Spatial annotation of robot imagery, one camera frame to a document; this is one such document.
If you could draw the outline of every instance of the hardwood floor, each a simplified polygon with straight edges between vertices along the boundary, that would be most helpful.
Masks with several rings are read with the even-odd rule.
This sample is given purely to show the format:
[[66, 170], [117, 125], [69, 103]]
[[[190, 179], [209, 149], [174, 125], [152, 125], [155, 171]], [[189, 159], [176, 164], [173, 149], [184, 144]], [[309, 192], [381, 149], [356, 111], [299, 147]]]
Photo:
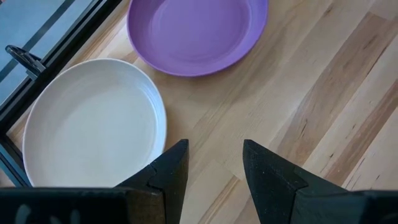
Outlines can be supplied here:
[[[127, 1], [72, 64], [131, 62], [157, 85], [167, 147], [190, 140], [181, 223], [259, 223], [243, 139], [347, 189], [398, 189], [398, 4], [270, 0], [253, 50], [215, 75], [180, 78], [146, 65], [126, 32]], [[24, 121], [10, 130], [21, 146]]]

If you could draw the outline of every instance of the white dish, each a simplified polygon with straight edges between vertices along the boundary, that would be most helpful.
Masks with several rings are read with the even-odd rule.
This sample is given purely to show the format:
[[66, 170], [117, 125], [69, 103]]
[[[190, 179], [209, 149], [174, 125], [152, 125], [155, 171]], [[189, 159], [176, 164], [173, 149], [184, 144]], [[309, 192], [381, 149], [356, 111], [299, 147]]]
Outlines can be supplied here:
[[115, 59], [75, 65], [33, 105], [23, 140], [34, 187], [114, 187], [164, 149], [166, 114], [151, 79]]

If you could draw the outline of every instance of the purple plate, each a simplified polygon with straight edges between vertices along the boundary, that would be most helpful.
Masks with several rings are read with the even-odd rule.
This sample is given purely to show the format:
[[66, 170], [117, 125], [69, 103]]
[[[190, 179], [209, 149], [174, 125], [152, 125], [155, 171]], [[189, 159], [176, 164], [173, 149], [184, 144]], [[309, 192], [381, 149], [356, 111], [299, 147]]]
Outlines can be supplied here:
[[130, 41], [149, 65], [172, 75], [217, 72], [260, 38], [268, 0], [132, 0]]

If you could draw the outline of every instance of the plate rim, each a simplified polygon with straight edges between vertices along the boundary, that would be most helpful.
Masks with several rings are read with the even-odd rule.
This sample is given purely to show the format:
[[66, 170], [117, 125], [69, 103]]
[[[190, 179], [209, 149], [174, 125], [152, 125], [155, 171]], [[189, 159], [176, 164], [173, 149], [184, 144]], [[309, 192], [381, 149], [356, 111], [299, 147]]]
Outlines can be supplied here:
[[126, 65], [128, 65], [128, 66], [130, 66], [130, 67], [132, 67], [132, 68], [134, 68], [134, 69], [136, 69], [139, 73], [141, 73], [141, 74], [149, 81], [150, 85], [151, 85], [151, 86], [154, 88], [154, 90], [155, 90], [155, 94], [156, 94], [157, 96], [159, 96], [159, 100], [160, 100], [160, 108], [159, 108], [159, 109], [161, 110], [161, 114], [164, 115], [164, 118], [158, 118], [158, 114], [155, 113], [156, 124], [159, 123], [158, 119], [163, 119], [163, 120], [164, 120], [164, 124], [165, 124], [164, 127], [159, 127], [159, 129], [163, 129], [162, 131], [164, 132], [164, 136], [162, 136], [162, 139], [161, 139], [161, 148], [159, 149], [160, 152], [157, 153], [157, 157], [159, 157], [159, 156], [164, 152], [164, 150], [165, 150], [165, 144], [166, 144], [166, 140], [167, 140], [167, 113], [166, 113], [166, 109], [165, 109], [165, 105], [164, 105], [164, 101], [163, 101], [162, 95], [160, 94], [159, 89], [157, 88], [157, 86], [155, 85], [155, 83], [153, 82], [153, 80], [148, 76], [148, 74], [146, 74], [144, 71], [142, 71], [142, 70], [141, 70], [140, 68], [138, 68], [137, 66], [135, 66], [135, 65], [133, 65], [133, 64], [131, 64], [131, 63], [129, 63], [129, 62], [126, 62], [126, 61], [123, 61], [123, 60], [120, 60], [120, 59], [116, 59], [116, 58], [94, 58], [94, 59], [85, 60], [84, 62], [80, 62], [80, 63], [78, 63], [78, 64], [76, 64], [76, 65], [73, 65], [73, 66], [67, 68], [66, 70], [64, 70], [63, 72], [61, 72], [60, 74], [58, 74], [58, 75], [57, 75], [57, 76], [56, 76], [56, 77], [43, 89], [43, 91], [40, 93], [40, 95], [39, 95], [39, 96], [37, 97], [37, 99], [34, 101], [34, 103], [33, 103], [33, 105], [32, 105], [32, 108], [31, 108], [30, 111], [29, 111], [29, 115], [28, 115], [28, 117], [27, 117], [27, 120], [26, 120], [26, 123], [25, 123], [25, 126], [24, 126], [24, 132], [23, 132], [23, 135], [22, 135], [22, 159], [23, 159], [24, 169], [25, 169], [27, 178], [28, 178], [30, 184], [31, 184], [33, 187], [35, 187], [37, 184], [35, 184], [34, 181], [32, 180], [32, 178], [31, 178], [31, 176], [30, 176], [30, 174], [29, 174], [29, 169], [27, 168], [27, 165], [26, 165], [26, 163], [25, 163], [25, 161], [26, 161], [26, 153], [25, 153], [25, 150], [26, 150], [26, 142], [25, 142], [25, 136], [26, 136], [26, 133], [28, 132], [28, 129], [29, 129], [30, 120], [32, 120], [32, 113], [33, 113], [33, 111], [35, 111], [36, 107], [38, 107], [38, 106], [37, 106], [37, 105], [38, 105], [38, 102], [42, 99], [42, 96], [48, 91], [49, 87], [50, 87], [51, 85], [53, 85], [54, 82], [57, 82], [57, 80], [60, 79], [60, 77], [65, 76], [65, 74], [68, 73], [68, 72], [69, 72], [71, 69], [73, 69], [73, 68], [82, 66], [82, 65], [87, 64], [87, 63], [92, 63], [92, 62], [95, 62], [95, 61], [112, 61], [112, 62], [117, 62], [117, 63], [124, 63], [124, 64], [126, 64]]

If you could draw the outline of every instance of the oval plate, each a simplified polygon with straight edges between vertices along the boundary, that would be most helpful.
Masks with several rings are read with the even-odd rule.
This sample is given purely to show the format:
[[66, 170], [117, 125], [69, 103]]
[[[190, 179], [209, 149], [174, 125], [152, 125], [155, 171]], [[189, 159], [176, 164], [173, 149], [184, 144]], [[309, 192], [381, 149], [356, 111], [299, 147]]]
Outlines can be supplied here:
[[152, 67], [195, 77], [245, 56], [266, 25], [268, 0], [132, 0], [130, 41]]
[[115, 59], [75, 65], [34, 103], [23, 139], [34, 187], [114, 187], [161, 155], [166, 114], [156, 86]]

